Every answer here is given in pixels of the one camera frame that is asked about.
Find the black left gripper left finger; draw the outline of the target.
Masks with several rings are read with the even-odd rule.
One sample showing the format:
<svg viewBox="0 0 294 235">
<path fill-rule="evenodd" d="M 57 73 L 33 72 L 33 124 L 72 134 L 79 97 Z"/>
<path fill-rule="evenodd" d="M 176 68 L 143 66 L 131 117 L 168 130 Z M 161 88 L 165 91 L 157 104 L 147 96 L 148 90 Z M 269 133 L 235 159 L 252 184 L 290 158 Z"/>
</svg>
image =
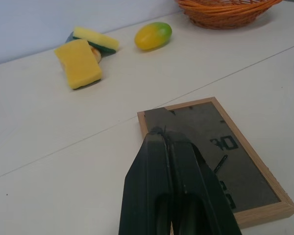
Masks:
<svg viewBox="0 0 294 235">
<path fill-rule="evenodd" d="M 170 235 L 172 180 L 166 142 L 148 133 L 124 180 L 118 235 Z"/>
</svg>

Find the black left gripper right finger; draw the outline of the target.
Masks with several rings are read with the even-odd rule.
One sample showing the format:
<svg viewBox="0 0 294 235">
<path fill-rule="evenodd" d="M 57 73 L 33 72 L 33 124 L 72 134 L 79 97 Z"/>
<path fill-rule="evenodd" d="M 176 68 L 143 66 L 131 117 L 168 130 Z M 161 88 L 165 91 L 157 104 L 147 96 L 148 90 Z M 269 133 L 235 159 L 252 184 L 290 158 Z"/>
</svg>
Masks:
<svg viewBox="0 0 294 235">
<path fill-rule="evenodd" d="M 221 184 L 185 135 L 166 133 L 173 183 L 174 235 L 242 235 Z"/>
</svg>

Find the yellow sponge with green pad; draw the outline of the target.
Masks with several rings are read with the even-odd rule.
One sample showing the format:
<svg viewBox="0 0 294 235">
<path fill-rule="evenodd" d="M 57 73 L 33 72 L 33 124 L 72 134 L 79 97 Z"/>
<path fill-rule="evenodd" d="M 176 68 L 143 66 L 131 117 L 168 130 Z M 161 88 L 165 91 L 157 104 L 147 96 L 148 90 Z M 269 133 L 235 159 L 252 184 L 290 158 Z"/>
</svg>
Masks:
<svg viewBox="0 0 294 235">
<path fill-rule="evenodd" d="M 102 70 L 86 40 L 77 39 L 54 50 L 68 85 L 76 90 L 102 79 Z"/>
<path fill-rule="evenodd" d="M 119 49 L 118 40 L 79 26 L 74 28 L 73 38 L 88 41 L 89 45 L 95 47 L 104 54 L 114 54 Z"/>
</svg>

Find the small tan round object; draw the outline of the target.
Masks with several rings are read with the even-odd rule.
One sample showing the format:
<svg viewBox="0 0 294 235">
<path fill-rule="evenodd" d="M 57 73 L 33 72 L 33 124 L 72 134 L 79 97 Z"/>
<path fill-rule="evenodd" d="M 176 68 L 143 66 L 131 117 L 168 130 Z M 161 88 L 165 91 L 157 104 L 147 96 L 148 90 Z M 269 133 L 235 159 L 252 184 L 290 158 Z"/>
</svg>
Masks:
<svg viewBox="0 0 294 235">
<path fill-rule="evenodd" d="M 101 52 L 93 46 L 90 46 L 90 49 L 91 49 L 96 61 L 99 63 L 101 61 Z"/>
</svg>

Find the yellow green toy mango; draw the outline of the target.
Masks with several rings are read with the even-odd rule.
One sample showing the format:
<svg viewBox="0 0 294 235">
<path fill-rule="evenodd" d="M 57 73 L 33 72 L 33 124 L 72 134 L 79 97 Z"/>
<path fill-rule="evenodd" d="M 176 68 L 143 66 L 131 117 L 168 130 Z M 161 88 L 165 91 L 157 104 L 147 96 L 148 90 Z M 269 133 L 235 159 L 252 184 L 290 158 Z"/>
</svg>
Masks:
<svg viewBox="0 0 294 235">
<path fill-rule="evenodd" d="M 164 22 L 154 22 L 143 26 L 135 35 L 134 42 L 143 51 L 162 47 L 169 42 L 172 28 Z"/>
</svg>

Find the orange wicker basket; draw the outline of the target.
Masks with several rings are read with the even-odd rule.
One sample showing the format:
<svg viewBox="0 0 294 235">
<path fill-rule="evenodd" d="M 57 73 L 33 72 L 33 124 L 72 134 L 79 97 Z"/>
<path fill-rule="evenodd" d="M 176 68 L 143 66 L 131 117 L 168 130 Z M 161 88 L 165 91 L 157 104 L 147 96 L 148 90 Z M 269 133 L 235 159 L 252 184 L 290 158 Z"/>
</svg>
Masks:
<svg viewBox="0 0 294 235">
<path fill-rule="evenodd" d="M 207 29 L 235 29 L 254 22 L 282 0 L 175 0 L 190 21 Z"/>
</svg>

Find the wooden-framed dark board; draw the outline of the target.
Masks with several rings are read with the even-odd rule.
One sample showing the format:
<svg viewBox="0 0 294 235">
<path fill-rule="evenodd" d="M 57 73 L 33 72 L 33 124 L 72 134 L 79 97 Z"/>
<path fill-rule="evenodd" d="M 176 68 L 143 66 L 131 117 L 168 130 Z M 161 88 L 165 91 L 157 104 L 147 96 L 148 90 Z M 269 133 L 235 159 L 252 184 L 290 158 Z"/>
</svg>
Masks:
<svg viewBox="0 0 294 235">
<path fill-rule="evenodd" d="M 294 214 L 294 202 L 216 98 L 137 114 L 142 135 L 158 126 L 186 135 L 216 173 L 240 228 Z"/>
</svg>

